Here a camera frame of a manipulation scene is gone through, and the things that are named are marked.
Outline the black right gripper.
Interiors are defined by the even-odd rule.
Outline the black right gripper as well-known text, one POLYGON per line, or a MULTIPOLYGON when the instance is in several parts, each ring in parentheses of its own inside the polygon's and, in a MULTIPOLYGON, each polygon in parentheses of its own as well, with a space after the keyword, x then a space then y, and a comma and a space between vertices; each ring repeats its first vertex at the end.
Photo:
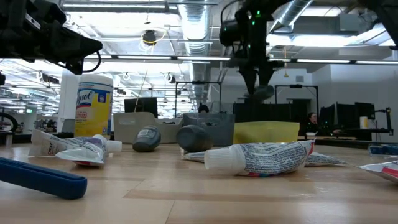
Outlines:
POLYGON ((274 74, 274 68, 268 62, 266 54, 266 30, 263 27, 248 27, 234 53, 234 65, 240 67, 239 73, 244 79, 248 93, 254 93, 257 71, 259 85, 267 86, 274 74))

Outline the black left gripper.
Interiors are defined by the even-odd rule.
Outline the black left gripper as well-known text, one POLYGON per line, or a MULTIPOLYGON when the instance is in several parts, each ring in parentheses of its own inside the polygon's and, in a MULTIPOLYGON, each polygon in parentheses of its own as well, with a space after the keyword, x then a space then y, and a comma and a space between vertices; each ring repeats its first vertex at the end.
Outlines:
POLYGON ((12 0, 14 38, 27 45, 22 58, 44 58, 75 75, 83 73, 83 58, 99 52, 103 44, 63 26, 66 15, 47 0, 12 0))

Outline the grey deodorant bottle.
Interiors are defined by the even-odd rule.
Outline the grey deodorant bottle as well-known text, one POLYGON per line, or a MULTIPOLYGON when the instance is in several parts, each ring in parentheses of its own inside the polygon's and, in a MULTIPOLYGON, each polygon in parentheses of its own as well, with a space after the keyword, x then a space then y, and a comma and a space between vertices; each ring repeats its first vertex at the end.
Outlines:
POLYGON ((213 147, 213 140, 203 128, 187 125, 177 132, 178 145, 187 152, 203 152, 213 147))
POLYGON ((161 133, 156 126, 143 127, 136 135, 132 148, 136 152, 153 152, 161 142, 161 133))
POLYGON ((254 88, 252 93, 248 93, 248 98, 255 100, 267 100, 274 96, 274 87, 272 85, 260 85, 254 88))

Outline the white toothpaste tube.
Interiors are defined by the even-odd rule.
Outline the white toothpaste tube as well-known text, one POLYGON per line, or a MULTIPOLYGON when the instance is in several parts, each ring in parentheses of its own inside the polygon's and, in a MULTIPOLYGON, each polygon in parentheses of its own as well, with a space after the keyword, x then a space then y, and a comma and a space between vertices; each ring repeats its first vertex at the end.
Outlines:
POLYGON ((398 184, 398 161, 366 164, 360 166, 359 168, 398 184))
POLYGON ((250 177, 269 177, 295 172, 305 166, 315 141, 234 144, 205 152, 208 170, 250 177))
POLYGON ((88 143, 105 152, 120 152, 123 147, 122 142, 107 140, 100 134, 92 137, 59 138, 39 130, 33 131, 31 141, 34 148, 30 151, 30 156, 54 156, 68 149, 82 148, 88 143))
POLYGON ((307 157, 305 166, 331 166, 342 163, 343 161, 340 159, 313 152, 307 157))
POLYGON ((205 161, 205 152, 187 152, 182 151, 182 159, 188 161, 195 161, 204 163, 205 161))
POLYGON ((84 166, 102 166, 107 153, 108 140, 99 134, 92 137, 63 139, 65 149, 56 153, 59 159, 84 166))

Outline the black partition panels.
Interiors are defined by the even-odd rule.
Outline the black partition panels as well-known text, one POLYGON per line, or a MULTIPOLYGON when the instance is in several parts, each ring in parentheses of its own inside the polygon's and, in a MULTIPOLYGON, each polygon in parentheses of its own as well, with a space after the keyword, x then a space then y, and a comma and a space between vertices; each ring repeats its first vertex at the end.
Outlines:
POLYGON ((236 123, 252 121, 283 121, 300 123, 309 114, 310 100, 293 99, 289 103, 235 103, 236 123))

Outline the yellow plastic bin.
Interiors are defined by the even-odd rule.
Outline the yellow plastic bin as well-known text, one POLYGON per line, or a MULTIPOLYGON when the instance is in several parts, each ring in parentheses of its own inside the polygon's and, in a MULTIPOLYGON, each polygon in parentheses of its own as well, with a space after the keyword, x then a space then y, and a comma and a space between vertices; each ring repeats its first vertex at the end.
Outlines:
POLYGON ((234 125, 233 144, 254 142, 292 142, 299 136, 298 123, 255 121, 234 125))

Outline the Lysol wipes canister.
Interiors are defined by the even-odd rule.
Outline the Lysol wipes canister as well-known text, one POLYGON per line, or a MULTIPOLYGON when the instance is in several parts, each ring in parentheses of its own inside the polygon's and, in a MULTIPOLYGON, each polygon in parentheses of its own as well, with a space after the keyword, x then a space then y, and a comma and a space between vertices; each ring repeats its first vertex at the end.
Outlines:
POLYGON ((80 77, 76 99, 74 136, 99 134, 106 139, 111 133, 113 79, 95 74, 80 77))

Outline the grey plastic bin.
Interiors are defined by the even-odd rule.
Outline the grey plastic bin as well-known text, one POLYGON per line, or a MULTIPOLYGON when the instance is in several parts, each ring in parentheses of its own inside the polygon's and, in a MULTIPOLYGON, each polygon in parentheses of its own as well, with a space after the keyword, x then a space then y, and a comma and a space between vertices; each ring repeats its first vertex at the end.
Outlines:
POLYGON ((185 113, 183 124, 203 128, 213 139, 214 146, 233 144, 235 116, 223 113, 185 113))

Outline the long ceiling light strip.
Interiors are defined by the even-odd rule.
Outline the long ceiling light strip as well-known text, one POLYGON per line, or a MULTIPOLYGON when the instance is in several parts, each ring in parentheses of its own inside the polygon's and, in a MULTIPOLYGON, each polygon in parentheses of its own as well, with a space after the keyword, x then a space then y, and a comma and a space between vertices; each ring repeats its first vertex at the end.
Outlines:
MULTIPOLYGON (((230 62, 230 57, 199 57, 199 56, 156 56, 156 55, 102 55, 103 60, 172 60, 198 62, 230 62)), ((270 58, 271 62, 282 63, 319 63, 349 65, 398 65, 398 60, 336 60, 309 58, 270 58)))

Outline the grey laptop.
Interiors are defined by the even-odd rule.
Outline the grey laptop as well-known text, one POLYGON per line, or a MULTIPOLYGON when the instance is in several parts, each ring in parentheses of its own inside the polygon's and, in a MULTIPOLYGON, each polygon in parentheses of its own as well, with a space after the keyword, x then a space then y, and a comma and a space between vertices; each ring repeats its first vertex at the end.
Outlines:
POLYGON ((61 133, 74 133, 75 130, 75 120, 65 119, 61 128, 61 133))

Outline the black computer monitor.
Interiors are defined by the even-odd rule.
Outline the black computer monitor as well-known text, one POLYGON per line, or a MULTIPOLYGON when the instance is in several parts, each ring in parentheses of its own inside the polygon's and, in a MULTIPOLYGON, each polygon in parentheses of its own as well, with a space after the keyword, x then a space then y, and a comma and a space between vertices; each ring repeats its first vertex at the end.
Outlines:
POLYGON ((157 98, 130 98, 124 99, 124 112, 148 112, 152 113, 155 118, 158 118, 157 98))
POLYGON ((331 106, 321 107, 319 122, 322 126, 332 126, 335 123, 335 104, 331 106))
POLYGON ((355 103, 357 109, 358 109, 358 116, 359 117, 367 117, 367 119, 370 120, 375 120, 376 119, 376 113, 375 113, 375 107, 374 104, 372 103, 355 103))
POLYGON ((357 128, 357 107, 356 105, 336 104, 336 115, 338 125, 343 129, 357 128))

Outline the white plastic bin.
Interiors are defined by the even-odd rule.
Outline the white plastic bin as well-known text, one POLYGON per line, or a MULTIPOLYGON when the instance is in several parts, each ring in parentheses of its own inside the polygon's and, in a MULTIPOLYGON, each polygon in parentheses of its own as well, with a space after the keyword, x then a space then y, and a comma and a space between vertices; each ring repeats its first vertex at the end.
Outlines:
POLYGON ((176 143, 178 130, 183 126, 183 119, 159 119, 152 113, 116 113, 113 116, 114 140, 132 144, 139 131, 146 126, 156 126, 161 135, 161 144, 176 143))

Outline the black standing desk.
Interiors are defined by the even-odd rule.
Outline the black standing desk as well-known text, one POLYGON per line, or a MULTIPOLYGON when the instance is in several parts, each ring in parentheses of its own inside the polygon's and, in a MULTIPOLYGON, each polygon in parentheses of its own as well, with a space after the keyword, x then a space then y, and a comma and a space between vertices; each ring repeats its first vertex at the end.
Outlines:
POLYGON ((299 136, 298 140, 318 139, 318 140, 344 140, 344 141, 372 141, 373 134, 394 135, 394 129, 347 129, 338 133, 316 134, 307 133, 299 136))

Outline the black station frame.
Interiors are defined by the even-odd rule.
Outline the black station frame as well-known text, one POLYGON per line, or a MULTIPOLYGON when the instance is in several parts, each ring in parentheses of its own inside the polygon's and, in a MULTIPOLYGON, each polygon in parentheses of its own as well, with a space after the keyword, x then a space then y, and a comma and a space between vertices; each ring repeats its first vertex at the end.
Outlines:
POLYGON ((183 85, 185 86, 186 84, 192 84, 192 85, 210 85, 210 84, 216 84, 219 86, 218 88, 218 93, 219 93, 219 103, 218 103, 218 107, 219 107, 219 113, 221 113, 221 94, 222 94, 222 88, 221 82, 208 82, 208 81, 203 81, 203 80, 196 80, 196 81, 180 81, 180 82, 175 82, 175 89, 174 89, 174 93, 175 93, 175 99, 174 99, 174 118, 177 118, 177 95, 178 92, 180 91, 180 89, 178 88, 178 85, 180 83, 183 83, 183 85))
POLYGON ((283 88, 296 88, 296 89, 299 89, 299 88, 306 88, 308 91, 309 91, 309 88, 314 88, 315 89, 315 98, 316 98, 316 109, 317 109, 317 114, 319 114, 319 111, 320 111, 320 109, 319 109, 319 89, 318 89, 318 86, 316 86, 316 85, 301 85, 301 84, 291 84, 291 85, 275 85, 274 86, 274 103, 277 105, 278 104, 278 98, 277 98, 277 95, 278 95, 278 91, 277 91, 277 89, 279 88, 279 87, 283 87, 283 88))

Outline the silver ceiling duct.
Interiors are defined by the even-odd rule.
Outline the silver ceiling duct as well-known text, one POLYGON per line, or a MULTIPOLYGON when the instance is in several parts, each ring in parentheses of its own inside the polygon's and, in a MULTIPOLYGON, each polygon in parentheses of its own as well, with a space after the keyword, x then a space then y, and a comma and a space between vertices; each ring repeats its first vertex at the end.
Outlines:
MULTIPOLYGON (((190 0, 189 4, 178 6, 181 15, 181 28, 186 54, 189 57, 205 57, 208 56, 210 44, 209 40, 209 19, 210 6, 206 5, 208 0, 190 0)), ((190 65, 191 81, 210 80, 211 66, 209 61, 192 61, 190 65)))
POLYGON ((291 0, 274 13, 274 23, 269 33, 292 33, 295 21, 312 4, 314 0, 291 0))

